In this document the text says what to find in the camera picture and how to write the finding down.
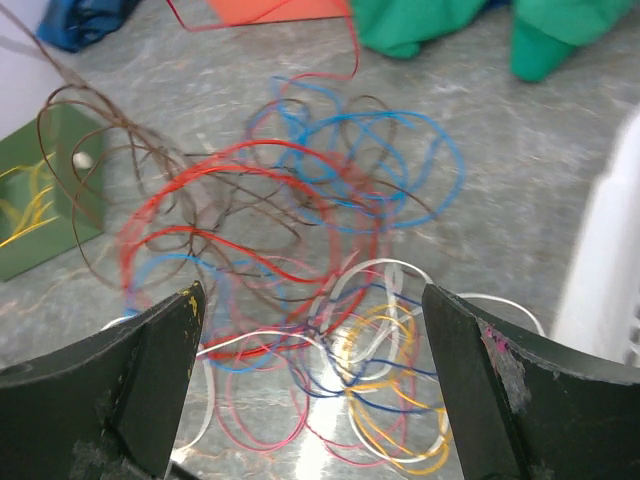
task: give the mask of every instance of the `white wire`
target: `white wire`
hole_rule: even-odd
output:
[[[373,265],[379,265],[382,263],[386,263],[388,264],[387,267],[385,268],[384,271],[384,283],[385,283],[385,291],[386,291],[386,295],[387,295],[387,311],[388,311],[388,316],[393,318],[394,320],[396,320],[399,323],[404,323],[409,319],[409,315],[404,315],[401,318],[398,318],[398,312],[397,312],[397,301],[396,301],[396,296],[394,295],[394,293],[402,293],[402,288],[403,288],[403,280],[404,280],[404,273],[402,272],[402,269],[400,268],[400,266],[404,266],[407,268],[410,268],[412,270],[414,270],[415,272],[417,272],[424,280],[427,284],[433,283],[433,280],[431,279],[431,277],[425,273],[423,270],[419,269],[418,267],[416,267],[415,265],[412,265],[408,262],[403,262],[401,260],[396,260],[396,259],[392,259],[392,258],[377,258],[377,259],[372,259],[372,260],[367,260],[365,262],[359,263],[353,267],[351,267],[349,270],[347,270],[346,272],[344,272],[343,275],[340,276],[340,278],[337,280],[336,284],[334,285],[331,294],[329,296],[329,302],[325,308],[325,310],[322,313],[322,325],[324,326],[325,323],[327,323],[330,319],[331,319],[331,315],[333,313],[333,310],[335,308],[335,304],[336,304],[336,300],[340,297],[340,294],[342,293],[342,290],[344,289],[344,287],[346,286],[347,282],[353,277],[355,276],[357,273],[373,266]],[[506,305],[510,305],[514,308],[517,308],[518,310],[522,311],[523,313],[525,313],[529,319],[531,319],[531,321],[533,322],[533,324],[535,325],[536,330],[538,331],[538,333],[545,337],[545,332],[544,329],[542,328],[542,325],[540,324],[540,322],[538,321],[538,319],[535,317],[535,315],[533,315],[529,310],[527,310],[526,308],[524,308],[522,305],[519,305],[518,303],[515,303],[511,300],[508,300],[506,298],[502,298],[502,297],[497,297],[494,295],[487,295],[487,294],[482,294],[482,293],[460,293],[458,294],[458,296],[460,298],[464,298],[464,299],[485,299],[485,300],[490,300],[490,301],[495,301],[495,302],[500,302],[500,303],[504,303]],[[318,309],[320,307],[322,301],[322,297],[318,296],[316,298],[316,300],[313,302],[313,304],[310,307],[309,310],[309,317],[310,318],[316,318],[317,317],[317,312]],[[419,315],[422,312],[422,309],[420,307],[417,307],[416,309],[411,311],[411,315]],[[117,325],[121,322],[123,322],[124,320],[126,320],[127,318],[130,317],[120,317],[117,318],[115,320],[112,320],[111,322],[109,322],[107,325],[105,325],[102,330],[106,330],[108,328],[111,328],[114,325]],[[369,345],[369,347],[361,354],[359,354],[358,356],[351,358],[351,359],[344,359],[344,358],[340,358],[336,355],[333,355],[331,352],[327,352],[327,350],[325,349],[325,347],[320,344],[319,342],[317,342],[316,340],[314,340],[313,338],[308,337],[307,335],[303,335],[303,334],[299,334],[299,333],[293,333],[293,332],[287,332],[287,331],[279,331],[279,330],[258,330],[255,332],[249,332],[246,333],[244,335],[241,335],[239,337],[233,338],[231,340],[228,340],[226,342],[214,345],[212,347],[208,347],[205,349],[201,349],[199,350],[199,352],[197,353],[197,357],[202,357],[203,355],[206,355],[209,352],[224,348],[226,346],[232,345],[236,342],[242,341],[244,339],[253,337],[253,336],[257,336],[257,335],[275,335],[275,336],[287,336],[287,337],[295,337],[295,338],[299,338],[302,339],[306,342],[308,342],[309,344],[313,345],[314,347],[316,347],[318,350],[320,350],[321,352],[321,358],[322,361],[325,365],[325,368],[328,369],[329,371],[333,372],[333,369],[331,368],[331,365],[329,363],[329,358],[328,355],[332,355],[334,358],[337,358],[340,360],[341,363],[349,363],[349,364],[353,364],[353,363],[360,363],[362,361],[366,361],[366,360],[370,360],[371,358],[373,358],[373,356],[375,355],[375,352],[380,348],[380,345],[382,344],[382,342],[384,342],[385,338],[387,338],[389,335],[391,335],[391,348],[389,349],[389,360],[393,361],[395,360],[395,357],[397,355],[398,352],[398,348],[399,348],[399,337],[400,337],[400,331],[398,329],[398,324],[396,323],[396,321],[388,321],[388,325],[381,328],[379,333],[376,335],[376,337],[374,338],[374,340],[371,342],[371,344]],[[214,413],[214,408],[215,408],[215,381],[214,381],[214,377],[213,377],[213,370],[211,368],[211,365],[209,364],[208,361],[203,359],[203,368],[204,368],[204,372],[205,372],[205,380],[207,383],[207,410],[205,412],[205,416],[203,419],[203,423],[200,427],[200,430],[198,432],[198,434],[196,435],[196,437],[189,442],[187,445],[174,449],[172,451],[171,454],[171,458],[174,461],[178,461],[179,463],[182,463],[184,461],[184,459],[186,458],[189,449],[191,449],[196,443],[198,443],[202,437],[204,436],[204,434],[206,433],[207,429],[209,428],[209,425],[211,424],[211,421],[213,419],[213,413]],[[384,367],[381,368],[381,370],[373,375],[369,375],[367,377],[362,377],[360,380],[361,381],[372,381],[372,380],[377,380],[383,376],[385,376],[390,370],[391,370],[392,366],[391,365],[385,365]],[[342,378],[340,378],[338,375],[336,375],[338,377],[338,379],[343,383],[344,385],[344,380]],[[373,453],[374,455],[376,455],[377,457],[383,458],[385,460],[389,460],[389,461],[394,461],[394,462],[398,462],[398,463],[402,463],[402,464],[410,464],[410,463],[418,463],[421,462],[423,460],[426,460],[429,457],[429,455],[432,455],[433,453],[435,453],[441,446],[442,443],[445,441],[445,435],[449,430],[449,417],[446,415],[446,413],[444,414],[444,428],[441,429],[439,436],[436,438],[436,440],[434,441],[434,443],[431,445],[431,447],[429,448],[428,452],[423,454],[423,455],[419,455],[416,456],[414,458],[394,458],[394,457],[390,457],[387,456],[385,454],[383,454],[382,452],[379,452],[375,447],[373,447],[368,441],[367,439],[364,438],[364,436],[361,434],[361,432],[359,431],[356,423],[355,423],[355,419],[353,417],[353,411],[350,408],[349,409],[349,424],[354,432],[354,434],[358,437],[358,439],[360,440],[360,442],[364,445],[364,447],[369,450],[371,453]]]
[[[540,324],[540,321],[536,318],[536,316],[533,313],[531,313],[529,310],[524,308],[522,305],[520,305],[519,303],[513,302],[506,298],[496,297],[495,295],[487,295],[485,293],[458,293],[457,295],[460,298],[464,298],[464,299],[477,298],[477,299],[483,299],[483,300],[491,300],[494,302],[504,303],[505,305],[510,305],[514,308],[517,308],[518,310],[526,314],[529,317],[529,319],[531,319],[531,321],[533,322],[533,325],[536,327],[536,330],[538,331],[538,334],[541,337],[546,338],[547,336],[544,333],[544,329],[542,328],[542,325]]]
[[[111,327],[114,327],[115,325],[118,325],[119,323],[122,323],[125,320],[128,320],[129,318],[131,317],[125,316],[125,317],[116,318],[115,320],[111,320],[104,327],[102,327],[100,331],[104,331]],[[206,358],[202,359],[202,367],[204,368],[204,378],[207,384],[207,410],[205,412],[202,425],[200,426],[200,431],[195,436],[195,438],[191,440],[184,447],[174,448],[171,451],[171,460],[173,460],[174,462],[178,462],[180,464],[182,464],[186,460],[191,447],[193,447],[196,443],[198,443],[202,439],[204,434],[207,432],[209,425],[211,425],[211,421],[213,420],[213,412],[214,412],[215,402],[216,402],[216,383],[213,378],[213,369],[211,368],[211,364],[207,361]]]
[[[346,272],[344,272],[344,274],[342,274],[342,276],[338,279],[338,281],[336,282],[336,284],[333,287],[333,290],[331,291],[331,294],[329,295],[329,303],[327,305],[327,307],[325,308],[324,312],[322,312],[322,318],[323,318],[323,322],[322,325],[324,326],[325,323],[328,323],[329,320],[331,319],[331,316],[333,314],[333,310],[335,308],[335,304],[336,304],[336,300],[340,297],[340,294],[342,293],[342,290],[344,289],[344,287],[346,286],[347,282],[349,280],[351,280],[351,278],[353,278],[357,273],[373,266],[373,265],[379,265],[381,263],[386,263],[386,264],[391,264],[394,265],[394,267],[396,267],[395,270],[389,270],[389,269],[385,269],[385,287],[386,288],[386,292],[387,292],[387,302],[388,304],[391,306],[390,307],[390,311],[389,311],[389,316],[396,319],[399,322],[403,322],[406,321],[408,319],[408,316],[403,317],[403,319],[398,319],[397,317],[397,311],[396,311],[396,299],[395,299],[395,293],[401,293],[399,291],[396,290],[392,290],[389,291],[389,285],[394,285],[395,283],[398,283],[400,287],[402,287],[402,280],[401,280],[401,276],[403,276],[404,274],[402,273],[402,270],[400,268],[397,268],[398,266],[405,266],[407,268],[410,268],[412,270],[414,270],[415,272],[417,272],[424,280],[426,283],[433,283],[433,280],[431,279],[431,277],[424,272],[423,270],[419,269],[418,267],[416,267],[415,265],[412,265],[410,263],[407,262],[403,262],[402,260],[396,260],[394,258],[375,258],[372,260],[367,260],[364,261],[362,263],[359,263],[357,265],[354,265],[353,267],[351,267],[349,270],[347,270]],[[395,277],[398,277],[398,280],[396,282],[394,282],[394,278],[392,275],[392,273],[395,273]],[[310,317],[311,318],[316,318],[317,316],[317,310],[319,308],[320,303],[316,302],[311,306],[310,309]],[[417,308],[416,310],[414,310],[414,312],[420,313],[421,309]],[[371,358],[373,358],[373,355],[375,354],[375,352],[377,351],[377,349],[380,347],[380,345],[382,344],[382,342],[384,341],[384,339],[389,335],[389,333],[391,333],[391,348],[389,349],[389,354],[388,354],[388,360],[389,361],[394,361],[395,357],[398,353],[398,348],[399,348],[399,330],[398,330],[398,325],[395,322],[390,321],[389,323],[392,324],[391,327],[387,326],[385,328],[381,328],[380,332],[378,333],[378,335],[376,336],[376,338],[374,339],[374,341],[372,342],[371,346],[367,349],[367,351],[365,352],[365,355],[359,355],[357,357],[358,361],[363,361],[363,360],[369,360]],[[355,363],[355,359],[352,359],[351,361],[348,361],[348,363]],[[374,373],[372,375],[368,375],[366,377],[362,377],[361,381],[373,381],[373,380],[377,380],[381,377],[384,377],[387,373],[389,373],[391,371],[393,367],[391,365],[384,365],[377,373]]]

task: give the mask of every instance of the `white basket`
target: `white basket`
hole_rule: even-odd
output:
[[[640,109],[591,192],[551,338],[640,367]]]

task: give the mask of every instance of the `green cloth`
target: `green cloth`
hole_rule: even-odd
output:
[[[576,47],[594,42],[636,0],[515,0],[511,70],[540,81]],[[351,0],[360,42],[395,58],[468,25],[486,0]]]

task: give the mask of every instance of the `blue bag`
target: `blue bag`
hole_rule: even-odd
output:
[[[141,0],[51,0],[36,36],[78,52],[118,30]]]

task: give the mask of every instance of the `red object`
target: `red object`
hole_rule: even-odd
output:
[[[224,23],[286,22],[312,18],[344,17],[347,0],[208,0]]]

